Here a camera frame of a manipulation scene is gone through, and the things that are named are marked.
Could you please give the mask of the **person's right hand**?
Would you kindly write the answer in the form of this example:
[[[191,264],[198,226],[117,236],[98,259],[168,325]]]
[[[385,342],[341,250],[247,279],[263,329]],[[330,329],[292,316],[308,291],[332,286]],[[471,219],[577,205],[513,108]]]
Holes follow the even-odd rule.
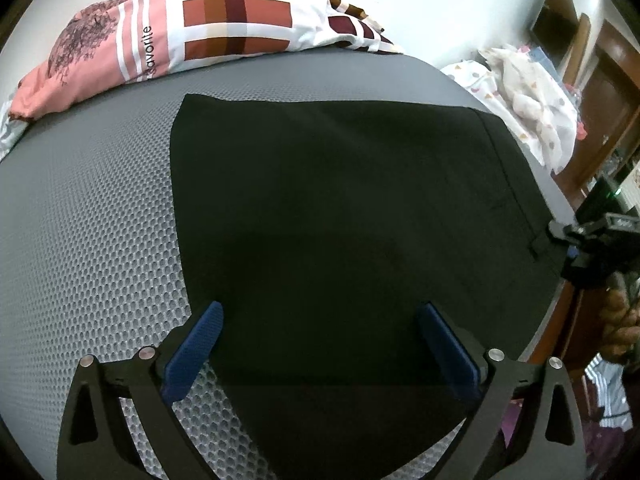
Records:
[[[608,281],[600,311],[603,323],[599,353],[605,361],[620,362],[639,342],[639,274],[615,272]]]

